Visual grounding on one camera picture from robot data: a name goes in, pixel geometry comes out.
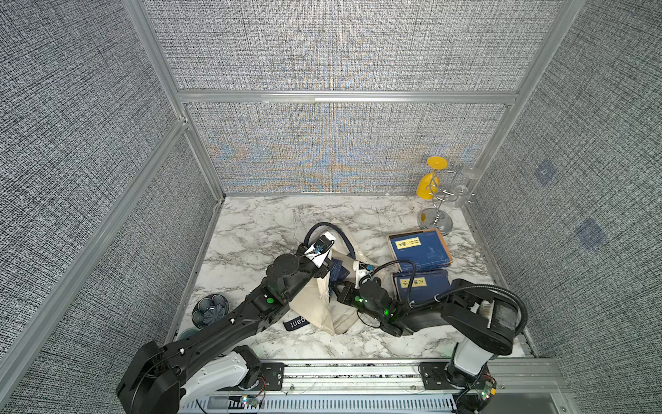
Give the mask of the cream canvas tote bag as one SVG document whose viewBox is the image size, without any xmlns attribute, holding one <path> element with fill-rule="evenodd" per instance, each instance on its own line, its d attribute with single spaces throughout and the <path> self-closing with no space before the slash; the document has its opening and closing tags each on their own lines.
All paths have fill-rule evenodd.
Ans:
<svg viewBox="0 0 662 414">
<path fill-rule="evenodd" d="M 313 244 L 313 238 L 329 232 L 335 237 L 335 244 L 329 252 L 329 259 L 339 259 L 350 272 L 345 281 L 358 286 L 353 264 L 358 260 L 376 265 L 362 251 L 353 246 L 353 238 L 344 232 L 343 227 L 321 222 L 314 224 L 306 234 L 303 244 L 308 248 Z M 337 301 L 335 284 L 329 283 L 329 273 L 323 279 L 312 279 L 291 303 L 291 310 L 297 317 L 284 321 L 286 331 L 296 331 L 307 325 L 312 325 L 320 331 L 332 336 L 346 333 L 358 320 L 355 308 L 346 306 Z"/>
</svg>

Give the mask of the blue book yellow label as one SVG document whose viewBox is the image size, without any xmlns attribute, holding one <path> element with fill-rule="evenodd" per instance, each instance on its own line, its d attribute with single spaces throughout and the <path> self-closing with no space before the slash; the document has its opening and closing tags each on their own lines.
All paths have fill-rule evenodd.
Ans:
<svg viewBox="0 0 662 414">
<path fill-rule="evenodd" d="M 393 274 L 392 280 L 396 288 L 398 301 L 405 303 L 410 283 L 410 273 Z M 417 273 L 410 290 L 410 300 L 417 303 L 424 302 L 433 299 L 435 295 L 444 293 L 449 289 L 450 283 L 446 269 Z"/>
<path fill-rule="evenodd" d="M 410 260 L 415 263 L 417 272 L 450 267 L 453 257 L 448 245 L 436 229 L 389 235 L 388 240 L 395 260 L 399 260 L 401 272 L 410 272 L 412 265 L 405 263 Z"/>
</svg>

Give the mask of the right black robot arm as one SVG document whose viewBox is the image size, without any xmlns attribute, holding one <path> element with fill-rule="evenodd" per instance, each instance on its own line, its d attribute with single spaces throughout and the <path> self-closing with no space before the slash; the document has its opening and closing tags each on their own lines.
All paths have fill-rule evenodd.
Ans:
<svg viewBox="0 0 662 414">
<path fill-rule="evenodd" d="M 512 291 L 490 284 L 456 279 L 449 290 L 425 301 L 392 298 L 381 283 L 367 280 L 359 286 L 336 282 L 338 302 L 351 306 L 379 323 L 385 333 L 401 337 L 423 329 L 449 325 L 464 336 L 444 368 L 455 388 L 469 386 L 487 373 L 487 364 L 510 355 L 514 340 L 529 320 L 526 305 Z"/>
</svg>

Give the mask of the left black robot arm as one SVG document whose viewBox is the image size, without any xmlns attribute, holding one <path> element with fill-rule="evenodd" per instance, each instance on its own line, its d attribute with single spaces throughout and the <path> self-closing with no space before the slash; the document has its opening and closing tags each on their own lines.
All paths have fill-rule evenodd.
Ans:
<svg viewBox="0 0 662 414">
<path fill-rule="evenodd" d="M 310 260 L 304 254 L 279 255 L 265 278 L 234 310 L 193 336 L 167 343 L 145 343 L 122 376 L 116 395 L 127 413 L 176 413 L 184 389 L 205 365 L 279 322 L 291 302 L 312 279 L 323 279 L 333 267 L 327 254 Z"/>
</svg>

